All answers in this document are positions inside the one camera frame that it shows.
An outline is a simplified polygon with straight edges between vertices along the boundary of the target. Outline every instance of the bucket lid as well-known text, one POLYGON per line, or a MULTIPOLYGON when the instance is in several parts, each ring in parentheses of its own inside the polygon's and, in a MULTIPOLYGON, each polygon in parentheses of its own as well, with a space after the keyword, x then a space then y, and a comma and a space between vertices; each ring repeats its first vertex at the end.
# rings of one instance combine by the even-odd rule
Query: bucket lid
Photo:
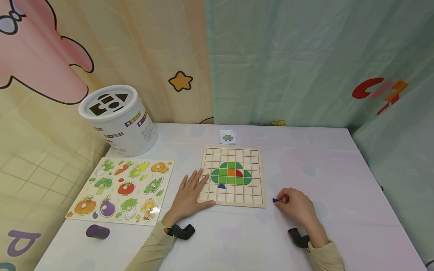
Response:
POLYGON ((79 105, 80 115, 91 121, 108 121, 130 111, 138 99, 129 85, 111 85, 91 93, 79 105))

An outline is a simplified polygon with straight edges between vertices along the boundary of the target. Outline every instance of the teal curtain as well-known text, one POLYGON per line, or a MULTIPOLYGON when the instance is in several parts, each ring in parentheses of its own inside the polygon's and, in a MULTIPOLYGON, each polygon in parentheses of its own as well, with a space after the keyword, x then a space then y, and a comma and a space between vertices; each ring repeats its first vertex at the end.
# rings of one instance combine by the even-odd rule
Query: teal curtain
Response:
POLYGON ((205 12, 214 122, 349 128, 433 259, 434 2, 205 0, 205 12))

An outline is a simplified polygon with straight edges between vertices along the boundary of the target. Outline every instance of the white bucket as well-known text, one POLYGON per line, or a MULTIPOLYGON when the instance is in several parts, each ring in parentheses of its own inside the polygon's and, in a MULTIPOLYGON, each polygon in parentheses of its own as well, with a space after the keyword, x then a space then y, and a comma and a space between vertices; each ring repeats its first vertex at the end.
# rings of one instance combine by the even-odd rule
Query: white bucket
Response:
POLYGON ((80 115, 123 156, 137 156, 157 141, 157 130, 137 91, 129 85, 112 85, 87 96, 80 115))

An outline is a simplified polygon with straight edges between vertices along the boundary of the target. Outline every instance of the vegetable puzzle board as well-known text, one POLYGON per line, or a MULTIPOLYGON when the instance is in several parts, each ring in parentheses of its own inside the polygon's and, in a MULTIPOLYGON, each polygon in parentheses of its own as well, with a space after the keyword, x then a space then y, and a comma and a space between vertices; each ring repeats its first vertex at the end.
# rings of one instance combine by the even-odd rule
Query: vegetable puzzle board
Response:
POLYGON ((203 177, 210 175, 198 202, 265 208, 261 151, 229 147, 205 147, 203 177))
POLYGON ((155 226, 173 164, 103 157, 65 217, 155 226))

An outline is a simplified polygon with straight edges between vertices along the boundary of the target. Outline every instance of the sleeve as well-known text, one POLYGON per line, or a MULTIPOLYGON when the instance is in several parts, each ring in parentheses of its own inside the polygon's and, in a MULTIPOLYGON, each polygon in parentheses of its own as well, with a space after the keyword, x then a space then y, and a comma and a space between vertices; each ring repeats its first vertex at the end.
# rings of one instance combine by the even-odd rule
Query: sleeve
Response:
POLYGON ((308 243, 309 257, 317 271, 345 271, 344 261, 332 241, 321 248, 308 243))
POLYGON ((164 232, 164 228, 166 228, 166 226, 164 226, 161 221, 155 225, 151 235, 125 271, 157 270, 161 260, 172 248, 173 242, 175 241, 175 237, 167 235, 164 232))

